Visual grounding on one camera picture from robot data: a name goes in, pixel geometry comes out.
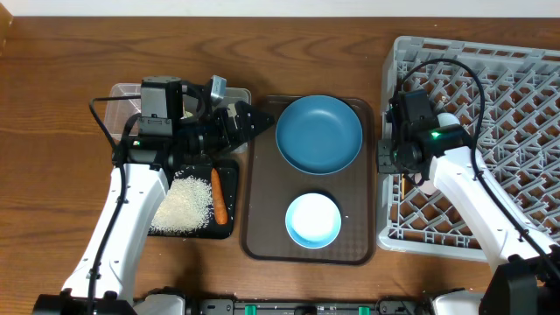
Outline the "light blue cup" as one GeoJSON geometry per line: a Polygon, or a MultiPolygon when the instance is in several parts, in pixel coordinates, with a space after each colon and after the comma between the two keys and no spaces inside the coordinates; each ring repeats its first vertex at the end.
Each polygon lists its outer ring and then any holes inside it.
{"type": "Polygon", "coordinates": [[[437,120],[440,127],[460,125],[459,119],[451,113],[440,113],[437,115],[437,120]]]}

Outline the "light blue rice bowl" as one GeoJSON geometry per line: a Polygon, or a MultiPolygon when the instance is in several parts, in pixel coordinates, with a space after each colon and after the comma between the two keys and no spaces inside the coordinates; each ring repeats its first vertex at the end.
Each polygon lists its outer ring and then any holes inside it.
{"type": "Polygon", "coordinates": [[[326,195],[310,192],[295,198],[285,214],[289,237],[305,249],[322,249],[338,237],[342,218],[336,203],[326,195]]]}

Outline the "orange carrot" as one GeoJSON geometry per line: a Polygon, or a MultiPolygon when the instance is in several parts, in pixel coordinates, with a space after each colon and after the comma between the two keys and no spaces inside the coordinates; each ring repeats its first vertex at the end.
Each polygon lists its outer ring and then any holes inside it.
{"type": "Polygon", "coordinates": [[[228,208],[224,200],[220,176],[215,168],[211,170],[211,186],[215,221],[218,225],[226,225],[229,218],[228,208]]]}

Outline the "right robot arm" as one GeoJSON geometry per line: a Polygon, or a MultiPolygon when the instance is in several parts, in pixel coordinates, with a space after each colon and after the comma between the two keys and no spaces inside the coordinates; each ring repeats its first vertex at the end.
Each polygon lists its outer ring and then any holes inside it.
{"type": "Polygon", "coordinates": [[[489,171],[475,140],[425,91],[397,92],[386,121],[391,136],[377,144],[380,174],[441,192],[482,248],[493,273],[485,293],[454,290],[430,299],[433,314],[557,314],[559,247],[523,216],[489,171]]]}

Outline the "grey dishwasher rack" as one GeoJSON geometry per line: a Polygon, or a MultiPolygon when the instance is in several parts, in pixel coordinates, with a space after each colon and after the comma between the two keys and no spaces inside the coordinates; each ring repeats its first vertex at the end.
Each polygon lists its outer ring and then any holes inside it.
{"type": "MultiPolygon", "coordinates": [[[[397,38],[382,68],[381,109],[396,87],[423,89],[436,110],[480,130],[486,165],[524,215],[559,237],[559,54],[437,38],[397,38]]],[[[388,251],[483,261],[452,204],[381,175],[377,241],[388,251]]]]}

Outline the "pink cup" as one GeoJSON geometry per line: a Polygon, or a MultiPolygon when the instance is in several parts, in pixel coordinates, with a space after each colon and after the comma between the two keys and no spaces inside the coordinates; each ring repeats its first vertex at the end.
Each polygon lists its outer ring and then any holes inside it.
{"type": "Polygon", "coordinates": [[[431,180],[425,180],[420,186],[419,190],[426,195],[433,195],[438,189],[433,185],[431,180]]]}

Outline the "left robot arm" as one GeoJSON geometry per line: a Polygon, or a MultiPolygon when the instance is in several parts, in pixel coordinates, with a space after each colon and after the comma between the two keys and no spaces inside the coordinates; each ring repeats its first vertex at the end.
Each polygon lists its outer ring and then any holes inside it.
{"type": "Polygon", "coordinates": [[[101,216],[79,264],[57,295],[41,294],[35,314],[195,314],[196,301],[170,287],[133,299],[137,265],[156,211],[176,172],[209,166],[274,123],[245,101],[221,106],[226,80],[205,85],[173,76],[145,77],[139,113],[120,140],[108,128],[111,182],[101,216]]]}

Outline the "wooden chopstick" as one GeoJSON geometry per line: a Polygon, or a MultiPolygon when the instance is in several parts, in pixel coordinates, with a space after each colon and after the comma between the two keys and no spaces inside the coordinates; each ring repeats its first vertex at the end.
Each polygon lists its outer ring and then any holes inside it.
{"type": "Polygon", "coordinates": [[[405,195],[406,195],[406,179],[404,175],[401,175],[400,196],[402,200],[404,200],[405,195]]]}

